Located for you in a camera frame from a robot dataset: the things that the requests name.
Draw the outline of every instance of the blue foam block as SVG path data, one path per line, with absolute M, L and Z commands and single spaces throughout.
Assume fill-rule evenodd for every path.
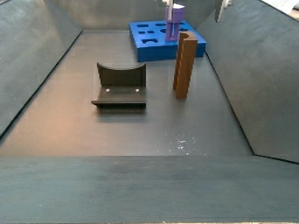
M 177 58 L 178 41 L 165 40 L 165 21 L 130 23 L 130 31 L 139 62 L 150 60 L 174 60 Z M 199 42 L 195 57 L 202 57 L 206 51 L 206 40 L 186 21 L 182 21 L 181 31 L 194 32 L 197 35 Z

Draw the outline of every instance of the brown wooden stick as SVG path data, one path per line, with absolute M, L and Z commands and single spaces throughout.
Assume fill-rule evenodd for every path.
M 178 99 L 187 98 L 198 39 L 191 31 L 181 32 L 173 89 Z

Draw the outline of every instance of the purple object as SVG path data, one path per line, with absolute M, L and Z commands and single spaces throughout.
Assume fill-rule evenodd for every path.
M 185 6 L 182 8 L 173 7 L 173 20 L 169 20 L 169 10 L 166 7 L 165 20 L 166 26 L 166 41 L 177 41 L 179 39 L 181 22 L 185 20 Z

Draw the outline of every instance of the gray surface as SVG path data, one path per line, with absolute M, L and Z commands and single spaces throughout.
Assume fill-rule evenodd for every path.
M 207 52 L 257 154 L 299 162 L 299 23 L 258 0 L 235 0 L 202 24 Z
M 129 31 L 84 32 L 19 121 L 2 156 L 251 155 L 207 58 L 195 59 L 187 100 L 173 91 L 175 60 L 147 63 L 147 110 L 101 112 L 97 63 L 133 68 Z
M 7 157 L 0 220 L 299 222 L 298 173 L 262 157 Z
M 165 19 L 162 0 L 52 0 L 84 30 L 129 30 L 129 23 Z M 215 9 L 211 0 L 181 0 L 186 19 L 197 27 Z
M 0 135 L 80 34 L 50 0 L 0 6 Z

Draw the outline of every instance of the metal panel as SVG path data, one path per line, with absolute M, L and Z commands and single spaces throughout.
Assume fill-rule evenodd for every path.
M 80 34 L 52 1 L 0 5 L 0 135 Z
M 258 0 L 235 0 L 199 27 L 257 154 L 299 162 L 299 24 Z
M 54 0 L 86 30 L 127 30 L 129 23 L 165 19 L 162 0 Z M 186 20 L 197 27 L 215 9 L 211 0 L 181 0 Z
M 0 158 L 0 220 L 298 223 L 298 172 L 262 157 Z

